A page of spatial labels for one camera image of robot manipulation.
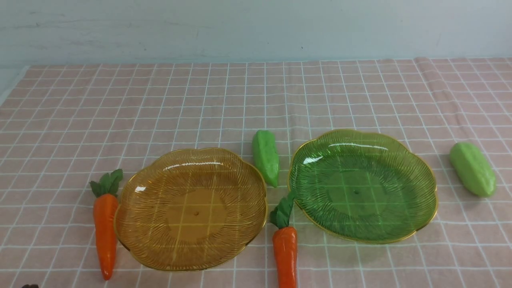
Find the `toy vegetable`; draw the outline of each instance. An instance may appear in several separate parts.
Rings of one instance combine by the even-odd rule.
[[[290,214],[295,194],[290,192],[270,212],[270,223],[278,230],[272,237],[279,288],[297,287],[297,230],[290,227]]]
[[[268,130],[258,130],[252,138],[254,166],[261,172],[265,182],[277,187],[279,179],[279,155],[275,136]]]
[[[114,232],[114,215],[117,210],[117,190],[123,179],[123,171],[117,169],[105,173],[99,183],[91,181],[91,190],[96,196],[93,206],[94,226],[96,228],[96,251],[103,279],[112,277],[116,262],[117,238]]]
[[[470,142],[459,142],[450,150],[450,162],[462,184],[473,194],[491,197],[496,175],[480,149]]]

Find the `gold plate rim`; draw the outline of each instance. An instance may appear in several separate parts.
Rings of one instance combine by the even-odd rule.
[[[436,206],[435,206],[435,209],[434,209],[434,212],[432,214],[432,217],[425,222],[425,225],[421,226],[420,228],[418,229],[415,229],[413,231],[411,231],[410,234],[407,234],[406,236],[403,236],[399,239],[393,239],[393,240],[390,240],[390,241],[365,241],[365,240],[360,240],[360,239],[355,239],[355,238],[351,238],[351,237],[346,237],[346,236],[343,236],[343,235],[340,235],[338,233],[335,233],[333,231],[330,231],[330,230],[327,230],[325,229],[324,227],[322,227],[319,223],[317,223],[316,221],[314,221],[307,213],[306,211],[299,205],[299,203],[297,202],[297,200],[295,200],[295,204],[297,205],[297,207],[304,213],[304,215],[306,216],[306,218],[308,218],[311,222],[313,222],[313,224],[315,224],[317,227],[319,227],[320,229],[322,229],[323,231],[329,233],[330,235],[333,235],[333,236],[336,236],[338,238],[341,238],[341,239],[344,239],[344,240],[349,240],[349,241],[355,241],[355,242],[360,242],[360,243],[366,243],[366,244],[390,244],[390,243],[396,243],[396,242],[400,242],[400,241],[403,241],[403,240],[406,240],[408,238],[410,238],[411,236],[413,236],[414,234],[416,234],[416,232],[420,231],[421,229],[425,228],[425,226],[427,226],[428,224],[430,224],[430,222],[432,222],[432,220],[434,220],[434,218],[436,217],[437,215],[437,210],[439,208],[439,198],[438,198],[438,195],[437,195],[437,181],[436,181],[436,175],[434,174],[434,171],[432,170],[432,168],[430,167],[430,165],[425,162],[425,160],[423,160],[421,157],[419,157],[418,155],[414,154],[411,152],[411,150],[409,150],[409,148],[407,148],[407,146],[405,146],[402,142],[398,141],[396,138],[392,137],[392,136],[389,136],[389,135],[386,135],[386,134],[382,134],[382,133],[378,133],[378,132],[363,132],[363,131],[357,131],[355,129],[334,129],[334,130],[331,130],[331,131],[328,131],[328,132],[325,132],[323,133],[322,135],[320,135],[319,137],[315,138],[315,139],[312,139],[312,140],[309,140],[305,143],[303,143],[302,145],[299,146],[299,148],[293,153],[293,156],[291,158],[291,162],[290,162],[290,168],[288,170],[288,177],[287,177],[287,180],[286,180],[286,185],[288,186],[288,192],[291,192],[291,187],[290,187],[290,174],[291,174],[291,171],[293,169],[293,160],[295,159],[295,156],[297,155],[297,152],[302,149],[302,147],[304,147],[305,145],[307,144],[310,144],[314,141],[317,141],[319,140],[320,138],[322,137],[325,137],[326,135],[328,134],[331,134],[331,133],[335,133],[335,132],[342,132],[342,131],[350,131],[350,132],[355,132],[355,133],[359,133],[359,134],[367,134],[367,135],[379,135],[379,136],[383,136],[383,137],[387,137],[389,139],[392,139],[398,143],[400,143],[400,145],[402,145],[405,150],[410,153],[411,155],[413,155],[414,157],[418,158],[421,162],[423,162],[427,168],[429,168],[429,171],[430,173],[432,174],[432,177],[434,179],[434,183],[436,184],[435,186],[435,189],[434,189],[434,196],[436,198]]]
[[[130,177],[130,179],[126,182],[130,182],[132,181],[133,178],[135,178],[135,176],[137,176],[139,173],[141,173],[142,171],[150,168],[151,166],[153,166],[155,163],[159,162],[160,160],[162,160],[164,157],[167,157],[173,153],[176,153],[176,152],[183,152],[183,151],[202,151],[202,152],[207,152],[208,150],[217,150],[217,151],[223,151],[223,152],[228,152],[229,154],[237,157],[240,161],[242,161],[242,163],[246,164],[246,165],[249,165],[249,167],[251,167],[252,169],[254,169],[258,175],[260,176],[260,180],[261,182],[263,183],[263,189],[264,189],[264,194],[265,194],[265,197],[264,197],[264,200],[265,200],[265,217],[263,219],[263,222],[262,222],[262,225],[260,227],[260,229],[258,230],[258,233],[255,234],[254,237],[252,237],[247,243],[245,243],[239,250],[235,251],[234,253],[234,256],[233,257],[230,257],[228,259],[226,259],[226,261],[224,262],[221,262],[219,264],[216,264],[216,265],[213,265],[213,266],[210,266],[210,267],[207,267],[207,268],[201,268],[201,269],[160,269],[160,268],[156,268],[154,266],[151,266],[151,265],[147,265],[146,263],[144,263],[143,261],[141,261],[135,254],[132,253],[132,251],[130,250],[130,248],[128,248],[122,241],[121,239],[119,238],[119,234],[117,232],[117,225],[116,225],[116,219],[117,219],[117,213],[119,212],[119,209],[121,207],[121,204],[119,204],[118,208],[116,209],[116,213],[114,214],[114,232],[116,234],[116,238],[118,239],[119,243],[121,243],[121,245],[130,252],[130,255],[137,261],[139,262],[140,264],[148,267],[148,268],[151,268],[153,270],[157,270],[157,271],[164,271],[164,272],[193,272],[193,271],[203,271],[203,270],[207,270],[207,269],[211,269],[211,268],[215,268],[215,267],[218,267],[232,259],[234,259],[237,255],[239,255],[262,231],[262,229],[265,227],[265,224],[267,222],[267,218],[268,218],[268,199],[267,199],[267,184],[263,178],[263,175],[261,174],[261,172],[256,169],[256,167],[254,165],[252,165],[251,163],[245,161],[240,155],[228,150],[228,149],[224,149],[224,148],[217,148],[217,147],[211,147],[211,148],[203,148],[203,149],[192,149],[192,148],[185,148],[185,149],[178,149],[178,150],[173,150],[173,151],[170,151],[170,152],[167,152],[165,153],[164,155],[158,157],[155,161],[153,161],[153,163],[151,163],[150,165],[148,165],[147,167],[144,167],[142,168],[141,170],[139,170],[137,173],[135,173],[132,177]],[[122,195],[124,194],[124,187],[126,187],[126,184],[123,186],[123,193],[121,194],[120,197],[122,197]]]

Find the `orange carrot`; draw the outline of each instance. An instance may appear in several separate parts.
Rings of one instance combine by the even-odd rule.
[[[279,288],[297,287],[297,230],[290,227],[290,214],[295,194],[290,192],[270,212],[270,222],[278,230],[272,237]]]
[[[117,237],[114,232],[114,215],[117,210],[117,190],[123,179],[123,171],[117,169],[111,174],[105,173],[99,183],[91,181],[91,190],[96,196],[93,206],[94,226],[96,228],[96,252],[103,279],[112,277],[116,262]]]

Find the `green plate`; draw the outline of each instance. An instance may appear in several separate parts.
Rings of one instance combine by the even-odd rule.
[[[429,166],[397,140],[342,129],[294,154],[288,189],[306,216],[327,232],[366,243],[406,239],[438,207]]]

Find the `green vegetable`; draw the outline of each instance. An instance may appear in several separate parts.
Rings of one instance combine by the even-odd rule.
[[[494,194],[496,175],[485,156],[474,144],[455,144],[450,150],[450,162],[466,189],[480,197],[490,197]]]
[[[103,194],[112,194],[117,197],[117,190],[119,189],[119,182],[121,182],[121,180],[123,180],[123,170],[117,169],[110,174],[103,174],[99,183],[91,181],[89,182],[89,185],[96,197]]]
[[[275,146],[275,136],[268,130],[259,130],[252,139],[252,156],[254,165],[261,172],[265,181],[278,186],[279,155]]]

